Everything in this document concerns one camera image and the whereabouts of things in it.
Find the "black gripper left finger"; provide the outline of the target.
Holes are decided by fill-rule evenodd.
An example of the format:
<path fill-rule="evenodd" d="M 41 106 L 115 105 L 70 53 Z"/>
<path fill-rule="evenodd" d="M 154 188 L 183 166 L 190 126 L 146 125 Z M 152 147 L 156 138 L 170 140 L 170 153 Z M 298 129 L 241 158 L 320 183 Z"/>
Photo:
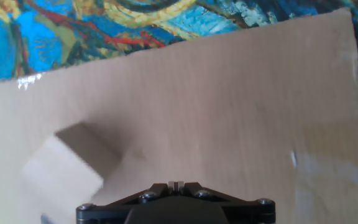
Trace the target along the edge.
<path fill-rule="evenodd" d="M 85 203 L 76 208 L 76 224 L 107 223 L 108 220 L 113 223 L 124 223 L 136 206 L 171 196 L 176 189 L 176 182 L 153 184 L 149 189 L 107 205 Z"/>

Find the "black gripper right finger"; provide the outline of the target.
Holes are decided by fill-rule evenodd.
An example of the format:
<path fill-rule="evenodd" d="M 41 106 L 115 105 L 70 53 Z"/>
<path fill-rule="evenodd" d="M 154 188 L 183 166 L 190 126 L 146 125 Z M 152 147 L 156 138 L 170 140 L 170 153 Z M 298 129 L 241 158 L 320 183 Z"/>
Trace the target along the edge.
<path fill-rule="evenodd" d="M 177 182 L 177 192 L 217 205 L 229 223 L 275 223 L 275 202 L 269 198 L 243 200 L 224 194 L 198 182 Z"/>

